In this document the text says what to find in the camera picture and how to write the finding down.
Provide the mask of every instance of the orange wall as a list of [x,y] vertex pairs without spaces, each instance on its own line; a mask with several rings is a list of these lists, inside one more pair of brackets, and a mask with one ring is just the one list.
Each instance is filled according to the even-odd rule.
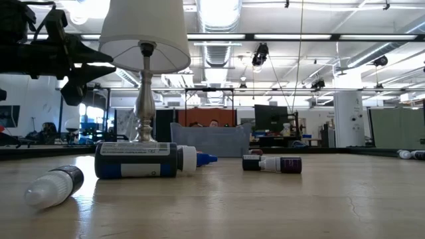
[[185,125],[185,111],[179,112],[179,124],[189,126],[191,123],[198,122],[203,126],[209,126],[211,120],[217,120],[220,127],[224,127],[228,123],[231,127],[234,126],[232,114],[236,119],[235,111],[222,109],[190,109],[187,110],[187,125]]

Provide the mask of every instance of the paint bottle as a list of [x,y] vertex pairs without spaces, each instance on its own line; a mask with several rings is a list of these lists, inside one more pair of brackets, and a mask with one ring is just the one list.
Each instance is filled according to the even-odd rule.
[[401,159],[411,159],[412,158],[412,154],[407,150],[400,149],[400,150],[397,151],[397,153],[398,153],[398,156]]
[[24,200],[38,209],[56,206],[80,189],[83,182],[84,175],[79,168],[62,166],[32,182],[25,191]]
[[244,155],[242,168],[245,171],[271,171],[276,173],[301,173],[300,157],[267,157],[259,155]]
[[196,149],[175,143],[100,143],[94,158],[100,179],[176,177],[177,170],[190,173],[196,167]]
[[425,161],[425,151],[417,150],[411,152],[414,159]]
[[218,157],[208,153],[197,152],[197,167],[208,165],[218,161]]
[[250,155],[263,155],[263,151],[261,149],[251,149],[248,151]]

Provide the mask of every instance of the lamp stem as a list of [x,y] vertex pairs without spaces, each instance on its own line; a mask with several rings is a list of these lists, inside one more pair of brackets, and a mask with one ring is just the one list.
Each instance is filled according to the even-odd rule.
[[150,65],[150,56],[144,56],[144,67],[140,72],[141,86],[134,107],[134,114],[139,118],[138,126],[136,127],[137,136],[134,139],[137,142],[156,142],[151,134],[151,120],[155,116],[156,109],[151,89],[153,75],[150,71]]

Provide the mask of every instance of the blue object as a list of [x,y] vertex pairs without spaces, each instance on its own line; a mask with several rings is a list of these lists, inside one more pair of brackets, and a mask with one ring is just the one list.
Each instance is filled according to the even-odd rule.
[[218,158],[208,153],[197,153],[197,167],[208,165],[209,163],[217,162]]

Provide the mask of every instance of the ceiling light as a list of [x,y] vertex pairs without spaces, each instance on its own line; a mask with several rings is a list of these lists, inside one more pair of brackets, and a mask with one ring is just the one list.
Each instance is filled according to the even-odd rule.
[[81,35],[81,38],[83,40],[99,40],[100,35],[99,34]]
[[417,35],[341,35],[341,40],[413,40]]
[[329,40],[331,38],[331,35],[315,35],[315,34],[259,34],[254,35],[254,39],[258,40],[296,40],[296,39],[303,39],[303,40]]
[[196,13],[197,12],[197,6],[196,5],[184,4],[183,10],[187,13]]
[[[34,35],[33,34],[28,34],[27,36],[28,40],[34,40]],[[37,37],[37,40],[46,40],[48,38],[47,34],[39,34]]]
[[[111,88],[112,91],[138,91],[139,88]],[[185,91],[184,88],[152,88],[157,91]]]
[[254,67],[252,67],[252,71],[254,73],[260,73],[261,70],[262,70],[262,67],[261,66],[254,66]]
[[195,42],[194,46],[242,46],[242,43],[234,43],[234,42]]
[[245,39],[245,34],[188,34],[188,39],[214,39],[214,40],[226,40],[226,39]]
[[185,91],[184,88],[152,88],[152,90],[157,90],[157,91]]

